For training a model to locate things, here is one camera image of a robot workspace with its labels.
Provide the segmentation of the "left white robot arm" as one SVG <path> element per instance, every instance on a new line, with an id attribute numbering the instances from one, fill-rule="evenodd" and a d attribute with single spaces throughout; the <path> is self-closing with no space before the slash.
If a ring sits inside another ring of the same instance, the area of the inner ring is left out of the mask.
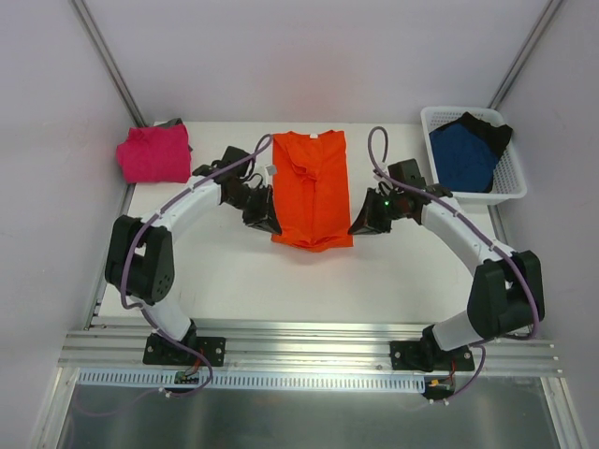
<path id="1" fill-rule="evenodd" d="M 196 169 L 186 186 L 165 204 L 142 217 L 122 215 L 112 227 L 105 280 L 126 310 L 138 310 L 176 363 L 197 350 L 193 319 L 170 294 L 175 281 L 174 246 L 178 238 L 215 208 L 227 204 L 241 212 L 245 226 L 281 235 L 273 187 L 260 175 L 252 186 L 256 157 L 271 143 L 266 135 L 254 152 L 229 146 L 224 155 Z"/>

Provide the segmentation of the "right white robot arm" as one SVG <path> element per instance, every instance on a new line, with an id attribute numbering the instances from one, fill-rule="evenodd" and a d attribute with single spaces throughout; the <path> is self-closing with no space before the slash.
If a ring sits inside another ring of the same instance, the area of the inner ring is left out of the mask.
<path id="1" fill-rule="evenodd" d="M 419 340 L 390 344 L 394 369 L 471 370 L 473 363 L 463 359 L 471 344 L 514 338 L 525 326 L 537 330 L 546 314 L 539 258 L 493 242 L 465 219 L 445 187 L 426 183 L 414 159 L 391 165 L 387 178 L 368 189 L 348 232 L 386 234 L 400 219 L 412 219 L 438 237 L 467 267 L 473 283 L 464 311 L 425 327 Z"/>

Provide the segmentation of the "orange t shirt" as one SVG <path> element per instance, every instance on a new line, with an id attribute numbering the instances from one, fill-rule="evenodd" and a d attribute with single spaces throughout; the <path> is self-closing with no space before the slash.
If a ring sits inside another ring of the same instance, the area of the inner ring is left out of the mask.
<path id="1" fill-rule="evenodd" d="M 343 131 L 273 136 L 274 208 L 282 233 L 275 243 L 322 253 L 351 248 L 351 207 Z"/>

